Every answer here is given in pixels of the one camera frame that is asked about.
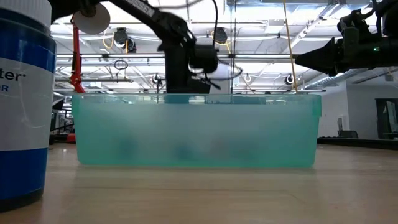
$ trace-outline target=white wall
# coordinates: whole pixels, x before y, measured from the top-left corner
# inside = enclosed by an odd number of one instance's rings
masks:
[[[379,139],[376,98],[398,98],[398,88],[391,85],[347,85],[349,126],[361,139]]]
[[[326,92],[318,93],[322,96],[322,117],[319,120],[318,137],[338,136],[339,117],[343,117],[343,129],[350,129],[346,82],[325,89]]]

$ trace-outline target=robotic arm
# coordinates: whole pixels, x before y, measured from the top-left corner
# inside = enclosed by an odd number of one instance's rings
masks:
[[[100,0],[49,0],[53,9],[52,20],[73,14],[79,10],[89,11]],[[202,69],[211,73],[217,69],[217,52],[211,45],[197,45],[196,38],[187,23],[178,16],[162,12],[141,0],[110,0],[147,26],[162,41],[158,50],[165,53],[165,81],[167,93],[209,93],[210,82],[192,79],[189,69]]]

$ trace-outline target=wooden floor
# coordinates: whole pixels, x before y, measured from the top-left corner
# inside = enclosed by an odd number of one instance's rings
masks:
[[[319,146],[313,169],[85,167],[49,152],[43,199],[0,224],[398,223],[398,152]]]

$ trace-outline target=teal plastic container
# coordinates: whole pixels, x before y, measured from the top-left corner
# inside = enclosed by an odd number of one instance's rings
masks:
[[[89,165],[310,167],[318,95],[74,95]]]

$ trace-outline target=blue label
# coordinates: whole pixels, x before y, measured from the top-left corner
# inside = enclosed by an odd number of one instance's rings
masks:
[[[44,187],[48,149],[0,151],[0,200]]]
[[[49,36],[27,26],[0,20],[0,58],[55,71],[56,44]]]

